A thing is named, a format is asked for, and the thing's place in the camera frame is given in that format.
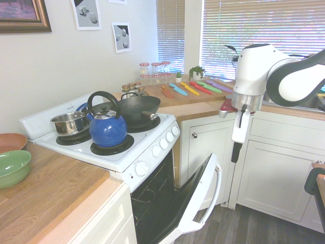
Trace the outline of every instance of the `red knife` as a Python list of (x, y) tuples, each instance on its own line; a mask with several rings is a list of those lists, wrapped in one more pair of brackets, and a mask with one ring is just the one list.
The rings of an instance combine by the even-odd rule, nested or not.
[(190, 81), (189, 84), (192, 85), (192, 86), (194, 86), (196, 89), (198, 89), (198, 90), (200, 90), (200, 91), (202, 91), (202, 92), (204, 92), (204, 93), (207, 93), (207, 94), (212, 95), (212, 92), (210, 92), (209, 90), (206, 90), (205, 88), (203, 88), (202, 86), (196, 84), (196, 83), (193, 82), (193, 81)]

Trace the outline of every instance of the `cabinet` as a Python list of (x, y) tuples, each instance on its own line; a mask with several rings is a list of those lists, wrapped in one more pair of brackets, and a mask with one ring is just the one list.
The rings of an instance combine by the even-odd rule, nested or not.
[(235, 200), (322, 232), (304, 184), (311, 164), (325, 160), (324, 126), (324, 121), (257, 112), (236, 165), (229, 207)]
[[(206, 158), (214, 153), (222, 168), (219, 197), (216, 204), (227, 205), (235, 164), (231, 162), (233, 142), (231, 140), (235, 114), (226, 119), (219, 116), (185, 120), (181, 124), (181, 185), (184, 184)], [(207, 208), (212, 200), (216, 174), (201, 209)]]

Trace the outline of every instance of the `stainless steel pot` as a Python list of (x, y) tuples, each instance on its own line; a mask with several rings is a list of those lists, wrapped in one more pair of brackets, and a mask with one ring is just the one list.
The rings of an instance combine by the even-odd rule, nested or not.
[(86, 113), (71, 112), (61, 114), (51, 119), (55, 124), (56, 131), (60, 136), (71, 136), (89, 128), (89, 121)]

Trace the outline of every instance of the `potted plant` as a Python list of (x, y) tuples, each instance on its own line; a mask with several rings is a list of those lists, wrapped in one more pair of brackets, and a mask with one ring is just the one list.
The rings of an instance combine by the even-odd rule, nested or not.
[(194, 81), (202, 80), (204, 78), (204, 72), (205, 72), (205, 69), (203, 69), (200, 66), (191, 68), (189, 70), (189, 79), (188, 80), (191, 80), (191, 79)]
[(180, 71), (176, 72), (176, 82), (182, 81), (182, 73)]

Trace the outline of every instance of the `oven door handle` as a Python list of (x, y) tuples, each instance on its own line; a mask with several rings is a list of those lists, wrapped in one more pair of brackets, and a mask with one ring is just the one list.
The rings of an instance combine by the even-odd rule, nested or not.
[(213, 194), (211, 203), (210, 203), (208, 209), (206, 210), (205, 214), (201, 218), (201, 220), (199, 222), (192, 221), (189, 228), (186, 230), (185, 233), (190, 233), (190, 232), (202, 229), (202, 227), (205, 225), (205, 222), (207, 221), (208, 217), (210, 216), (215, 203), (217, 202), (217, 198), (219, 196), (220, 187), (221, 187), (221, 174), (222, 174), (222, 169), (218, 162), (216, 163), (215, 171), (217, 172), (217, 184), (216, 184), (216, 187), (214, 190), (214, 194)]

